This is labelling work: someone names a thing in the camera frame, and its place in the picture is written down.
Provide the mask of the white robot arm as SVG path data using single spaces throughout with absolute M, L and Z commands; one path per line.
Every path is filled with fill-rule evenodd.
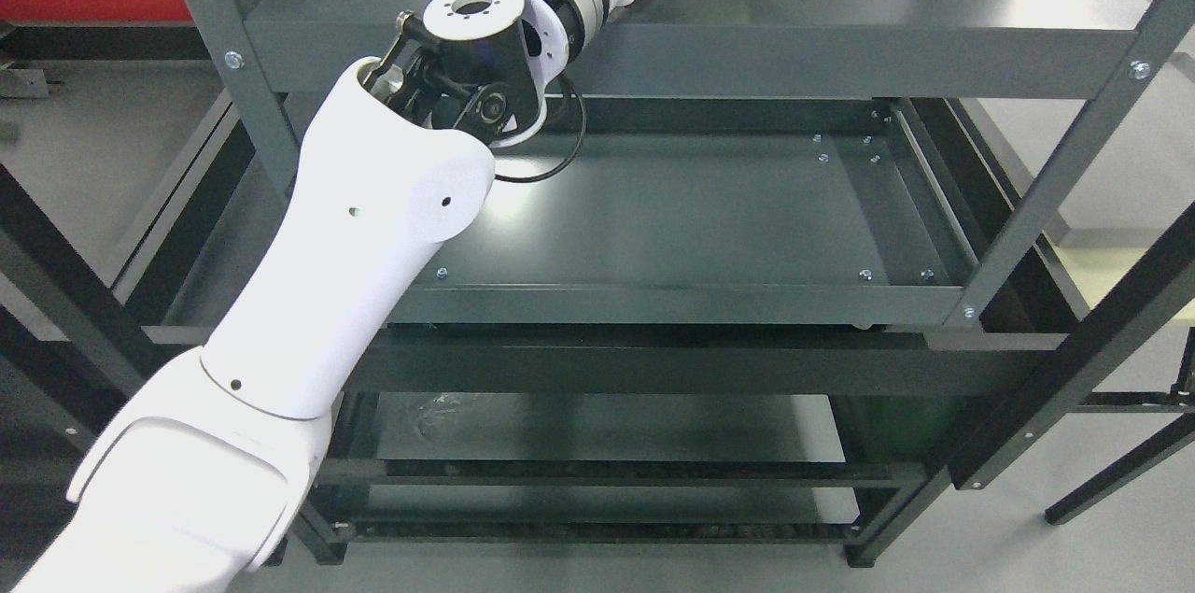
M 133 395 L 73 475 L 76 512 L 18 592 L 223 592 L 283 542 L 332 406 L 413 279 L 482 213 L 491 147 L 635 0 L 433 0 L 349 65 L 304 134 L 261 265 L 204 346 Z

